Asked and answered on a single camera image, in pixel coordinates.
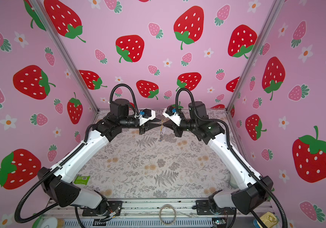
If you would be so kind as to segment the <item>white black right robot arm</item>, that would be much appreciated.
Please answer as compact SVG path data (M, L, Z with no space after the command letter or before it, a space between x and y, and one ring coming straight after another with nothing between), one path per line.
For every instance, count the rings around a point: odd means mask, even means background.
M272 188L270 177L262 177L244 160L241 154L230 144L227 128L221 127L217 121L210 120L202 102L189 104L190 118L178 113L173 106L168 106L164 117L169 121L164 126L174 131L175 136L181 137L183 132L194 134L199 141L203 141L219 156L234 179L237 190L234 192L216 191L209 196L209 205L212 213L220 213L223 208L236 208L240 213L247 215L264 203L269 194L263 186Z

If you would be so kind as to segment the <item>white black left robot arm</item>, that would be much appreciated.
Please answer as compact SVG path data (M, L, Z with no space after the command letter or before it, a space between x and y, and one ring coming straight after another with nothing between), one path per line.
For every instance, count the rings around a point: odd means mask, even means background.
M60 207L82 206L103 214L107 211L107 198L97 191L81 189L73 180L85 164L103 147L109 144L125 128L136 128L139 134L158 127L160 119L150 109L129 113L132 105L126 99L117 99L110 104L110 112L96 124L87 128L85 139L61 161L38 172L43 181L43 191Z

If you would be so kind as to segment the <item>metal keyring with yellow tag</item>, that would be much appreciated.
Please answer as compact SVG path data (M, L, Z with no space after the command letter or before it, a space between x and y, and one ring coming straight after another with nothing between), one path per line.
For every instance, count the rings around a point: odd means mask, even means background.
M159 140L158 140L159 142L163 140L164 133L165 133L165 127L164 127L164 123L162 122L160 127Z

